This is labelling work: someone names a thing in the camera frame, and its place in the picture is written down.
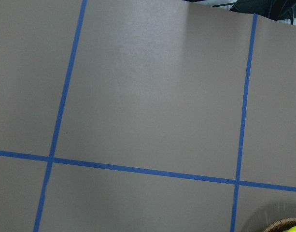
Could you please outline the woven wicker basket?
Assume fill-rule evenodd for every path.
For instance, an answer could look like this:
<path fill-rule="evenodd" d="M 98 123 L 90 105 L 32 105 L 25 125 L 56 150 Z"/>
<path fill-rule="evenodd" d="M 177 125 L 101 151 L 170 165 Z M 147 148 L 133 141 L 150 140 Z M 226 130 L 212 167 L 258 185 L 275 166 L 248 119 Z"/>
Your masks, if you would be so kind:
<path fill-rule="evenodd" d="M 284 218 L 271 223 L 262 232 L 283 232 L 293 226 L 296 226 L 296 217 Z"/>

